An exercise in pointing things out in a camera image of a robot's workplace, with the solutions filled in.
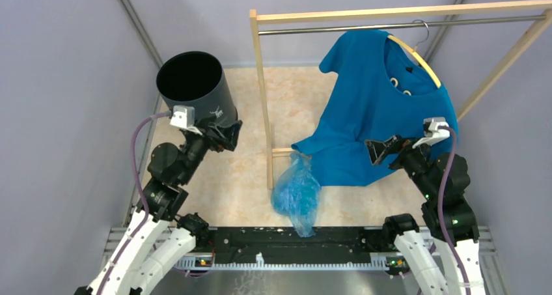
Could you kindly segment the black cylindrical trash bin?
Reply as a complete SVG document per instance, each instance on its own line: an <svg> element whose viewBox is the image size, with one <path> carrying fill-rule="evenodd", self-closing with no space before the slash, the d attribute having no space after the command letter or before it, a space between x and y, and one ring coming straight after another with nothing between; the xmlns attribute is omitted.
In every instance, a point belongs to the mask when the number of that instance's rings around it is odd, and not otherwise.
<svg viewBox="0 0 552 295"><path fill-rule="evenodd" d="M228 126L238 120L225 72L219 60L203 51L188 51L166 61L156 77L156 87L169 108L195 108L195 119L214 118Z"/></svg>

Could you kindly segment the blue plastic trash bag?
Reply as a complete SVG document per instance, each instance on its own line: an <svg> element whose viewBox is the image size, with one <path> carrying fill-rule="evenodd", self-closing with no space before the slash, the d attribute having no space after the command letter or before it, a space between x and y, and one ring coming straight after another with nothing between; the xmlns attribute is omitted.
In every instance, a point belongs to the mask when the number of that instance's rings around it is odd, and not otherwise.
<svg viewBox="0 0 552 295"><path fill-rule="evenodd" d="M314 236L321 189L312 173L311 159L298 152L291 153L290 166L271 192L271 205L276 213L289 218L301 238Z"/></svg>

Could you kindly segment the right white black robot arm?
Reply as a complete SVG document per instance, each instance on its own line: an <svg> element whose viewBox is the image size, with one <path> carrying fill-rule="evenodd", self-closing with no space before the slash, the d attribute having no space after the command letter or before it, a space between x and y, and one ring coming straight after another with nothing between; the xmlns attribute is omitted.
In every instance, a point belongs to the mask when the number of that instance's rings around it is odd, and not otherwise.
<svg viewBox="0 0 552 295"><path fill-rule="evenodd" d="M394 135L385 141L365 142L372 165L395 155L389 168L404 170L422 193L422 217L433 242L424 246L421 229L410 214L385 218L381 241L387 249L403 255L423 294L485 294L480 233L464 197L471 182L467 162L453 152L430 158L432 145L445 139L444 135Z"/></svg>

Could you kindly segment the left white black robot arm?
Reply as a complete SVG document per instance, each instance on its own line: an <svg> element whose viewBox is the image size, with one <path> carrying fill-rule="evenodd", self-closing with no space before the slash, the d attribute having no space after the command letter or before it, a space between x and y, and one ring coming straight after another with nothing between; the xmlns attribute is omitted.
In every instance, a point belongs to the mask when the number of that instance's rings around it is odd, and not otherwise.
<svg viewBox="0 0 552 295"><path fill-rule="evenodd" d="M190 182L209 151L234 151L243 122L226 126L208 119L184 128L184 143L156 146L147 167L150 180L130 224L107 264L76 294L150 294L187 253L209 244L209 224L197 213L178 217Z"/></svg>

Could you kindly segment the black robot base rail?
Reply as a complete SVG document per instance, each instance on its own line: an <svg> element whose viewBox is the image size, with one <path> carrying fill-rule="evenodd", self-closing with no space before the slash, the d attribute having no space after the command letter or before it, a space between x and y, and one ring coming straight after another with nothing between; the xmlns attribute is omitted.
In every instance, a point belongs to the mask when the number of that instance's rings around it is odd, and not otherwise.
<svg viewBox="0 0 552 295"><path fill-rule="evenodd" d="M316 227L300 237L292 227L218 227L175 264L199 276L215 271L371 271L391 277L410 269L379 227Z"/></svg>

